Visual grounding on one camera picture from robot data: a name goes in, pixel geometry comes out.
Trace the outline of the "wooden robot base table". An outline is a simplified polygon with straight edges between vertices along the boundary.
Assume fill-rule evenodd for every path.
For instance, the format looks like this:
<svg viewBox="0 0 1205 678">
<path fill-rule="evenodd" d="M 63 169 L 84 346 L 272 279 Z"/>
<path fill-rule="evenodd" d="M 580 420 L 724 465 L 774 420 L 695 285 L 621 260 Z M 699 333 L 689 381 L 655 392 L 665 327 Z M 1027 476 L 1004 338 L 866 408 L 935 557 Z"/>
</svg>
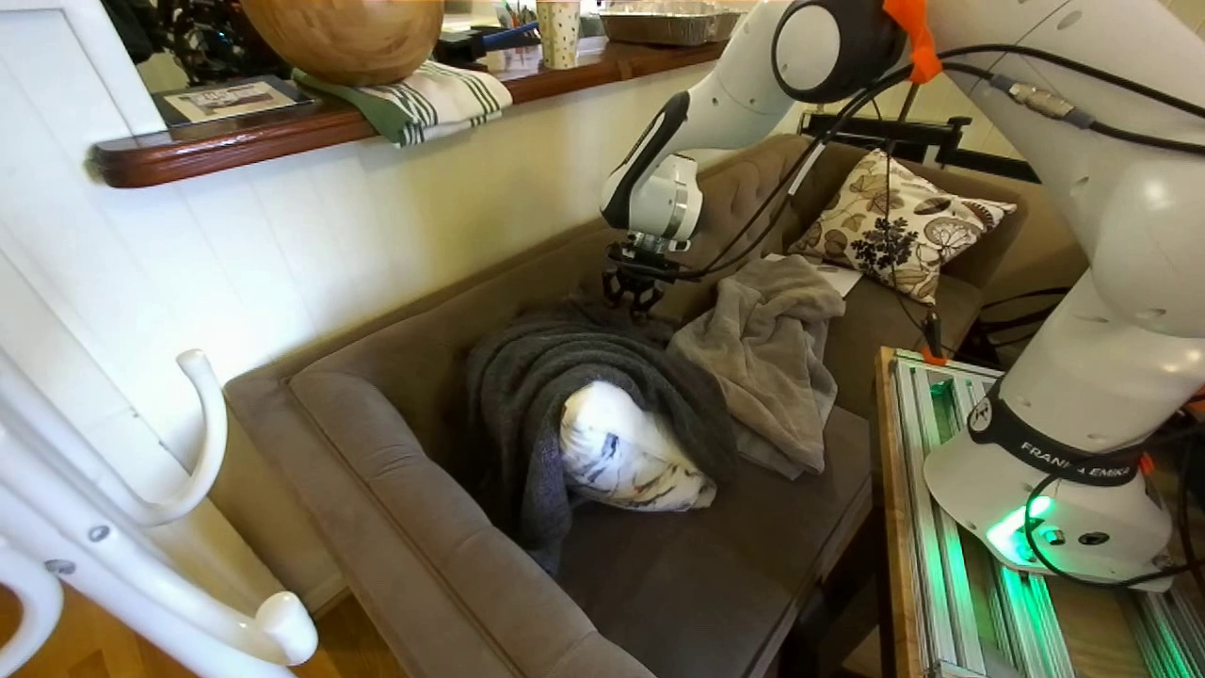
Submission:
<svg viewBox="0 0 1205 678">
<path fill-rule="evenodd" d="M 1192 582 L 1141 597 L 1017 573 L 931 501 L 921 459 L 990 381 L 899 346 L 872 357 L 889 667 L 899 678 L 1205 678 Z"/>
</svg>

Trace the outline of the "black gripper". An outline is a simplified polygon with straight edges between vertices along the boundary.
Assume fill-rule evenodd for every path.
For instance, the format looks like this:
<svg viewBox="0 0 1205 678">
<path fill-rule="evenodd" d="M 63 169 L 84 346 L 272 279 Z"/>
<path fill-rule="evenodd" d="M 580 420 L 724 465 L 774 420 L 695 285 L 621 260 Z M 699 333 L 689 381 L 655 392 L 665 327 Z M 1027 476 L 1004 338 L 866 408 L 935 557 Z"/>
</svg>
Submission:
<svg viewBox="0 0 1205 678">
<path fill-rule="evenodd" d="M 628 308 L 635 302 L 635 312 L 651 312 L 674 279 L 679 264 L 631 236 L 606 250 L 601 290 L 614 308 Z"/>
</svg>

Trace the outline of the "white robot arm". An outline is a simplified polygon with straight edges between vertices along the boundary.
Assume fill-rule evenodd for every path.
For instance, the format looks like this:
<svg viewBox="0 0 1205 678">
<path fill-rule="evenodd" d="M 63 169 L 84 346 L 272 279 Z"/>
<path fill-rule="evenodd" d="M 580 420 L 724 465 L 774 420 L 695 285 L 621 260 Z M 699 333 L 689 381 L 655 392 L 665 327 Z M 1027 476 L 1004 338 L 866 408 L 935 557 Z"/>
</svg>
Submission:
<svg viewBox="0 0 1205 678">
<path fill-rule="evenodd" d="M 1185 0 L 756 0 L 611 174 L 601 219 L 674 253 L 699 219 L 699 149 L 943 72 L 1034 169 L 1088 270 L 928 456 L 928 489 L 1021 573 L 1161 591 L 1172 518 L 1136 456 L 1205 390 L 1205 34 Z"/>
</svg>

